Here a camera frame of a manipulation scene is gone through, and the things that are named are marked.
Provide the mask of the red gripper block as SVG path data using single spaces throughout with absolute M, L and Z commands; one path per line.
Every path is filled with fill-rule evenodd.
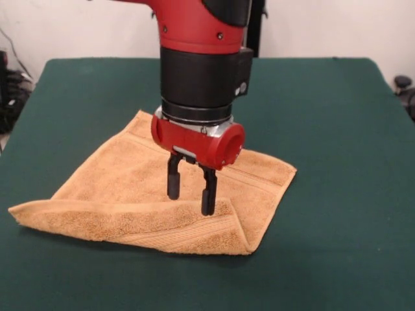
M 245 131 L 241 124 L 224 122 L 213 127 L 213 134 L 193 130 L 152 116 L 150 132 L 154 142 L 164 150 L 172 152 L 167 162 L 167 195 L 171 200 L 180 197 L 180 173 L 178 165 L 182 159 L 177 153 L 191 156 L 203 170 L 206 187 L 202 191 L 202 214 L 211 216 L 215 212 L 217 194 L 216 170 L 234 164 L 240 154 Z

